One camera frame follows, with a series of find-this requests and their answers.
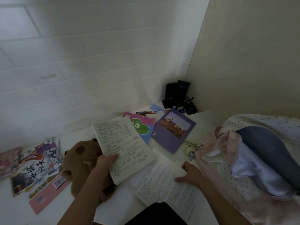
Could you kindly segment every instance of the hand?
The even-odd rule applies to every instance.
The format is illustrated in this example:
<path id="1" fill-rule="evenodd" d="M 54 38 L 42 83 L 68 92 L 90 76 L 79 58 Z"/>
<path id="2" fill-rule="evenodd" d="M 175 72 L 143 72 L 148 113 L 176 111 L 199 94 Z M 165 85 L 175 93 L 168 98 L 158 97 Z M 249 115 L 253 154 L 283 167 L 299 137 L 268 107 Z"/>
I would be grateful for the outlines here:
<path id="1" fill-rule="evenodd" d="M 202 172 L 196 166 L 188 162 L 184 162 L 184 164 L 182 165 L 182 169 L 184 169 L 187 172 L 187 174 L 186 176 L 175 178 L 176 182 L 188 183 L 190 185 L 198 187 L 201 180 L 205 178 Z"/>
<path id="2" fill-rule="evenodd" d="M 99 156 L 95 170 L 97 170 L 97 172 L 104 174 L 106 177 L 108 175 L 109 168 L 111 168 L 112 164 L 118 158 L 119 158 L 119 154 L 115 154 L 111 156 L 106 156 L 106 155 Z"/>

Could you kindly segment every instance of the paper sheet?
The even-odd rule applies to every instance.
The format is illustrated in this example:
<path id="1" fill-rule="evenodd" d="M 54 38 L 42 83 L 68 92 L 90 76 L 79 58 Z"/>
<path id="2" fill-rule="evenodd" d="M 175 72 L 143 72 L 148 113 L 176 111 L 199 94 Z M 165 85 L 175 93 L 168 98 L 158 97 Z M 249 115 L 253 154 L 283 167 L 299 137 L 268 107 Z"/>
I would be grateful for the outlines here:
<path id="1" fill-rule="evenodd" d="M 166 202 L 188 225 L 200 224 L 203 206 L 209 207 L 204 204 L 205 197 L 194 186 L 176 183 L 174 178 L 186 172 L 155 149 L 153 151 L 158 161 L 129 180 L 134 193 L 146 206 Z"/>
<path id="2" fill-rule="evenodd" d="M 128 117 L 92 125 L 104 155 L 120 154 L 110 169 L 116 185 L 155 160 Z"/>

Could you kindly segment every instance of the barcode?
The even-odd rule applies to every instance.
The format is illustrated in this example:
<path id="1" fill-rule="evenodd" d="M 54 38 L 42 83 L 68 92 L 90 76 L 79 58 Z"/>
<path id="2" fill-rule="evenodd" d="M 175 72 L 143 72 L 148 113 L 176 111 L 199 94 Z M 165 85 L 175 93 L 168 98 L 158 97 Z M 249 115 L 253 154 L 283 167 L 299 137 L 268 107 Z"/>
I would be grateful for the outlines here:
<path id="1" fill-rule="evenodd" d="M 53 183 L 53 185 L 55 186 L 56 189 L 58 189 L 65 182 L 66 182 L 66 180 L 64 179 L 64 177 L 60 177 Z"/>

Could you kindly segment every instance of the open notebook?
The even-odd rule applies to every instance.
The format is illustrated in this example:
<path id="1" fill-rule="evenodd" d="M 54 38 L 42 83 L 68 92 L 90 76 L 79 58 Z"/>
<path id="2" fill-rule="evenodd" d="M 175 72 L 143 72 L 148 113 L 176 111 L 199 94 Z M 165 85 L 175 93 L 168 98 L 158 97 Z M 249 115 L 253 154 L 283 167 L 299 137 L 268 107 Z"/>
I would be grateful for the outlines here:
<path id="1" fill-rule="evenodd" d="M 157 150 L 157 161 L 127 179 L 110 200 L 101 204 L 94 222 L 124 225 L 147 206 L 166 202 L 188 225 L 218 225 L 207 200 L 193 186 L 175 183 L 174 177 L 186 172 Z"/>
<path id="2" fill-rule="evenodd" d="M 116 185 L 155 160 L 155 154 L 140 137 L 129 117 L 92 124 L 104 155 L 120 154 L 110 169 Z"/>

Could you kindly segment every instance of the beige wall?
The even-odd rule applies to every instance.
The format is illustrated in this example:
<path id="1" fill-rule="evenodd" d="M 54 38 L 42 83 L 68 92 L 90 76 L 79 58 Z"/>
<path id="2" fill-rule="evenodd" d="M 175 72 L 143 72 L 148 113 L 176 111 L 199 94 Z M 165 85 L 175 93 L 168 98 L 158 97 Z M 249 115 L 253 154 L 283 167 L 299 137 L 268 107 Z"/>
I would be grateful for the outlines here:
<path id="1" fill-rule="evenodd" d="M 218 124 L 239 113 L 300 117 L 300 0 L 210 0 L 186 80 Z"/>

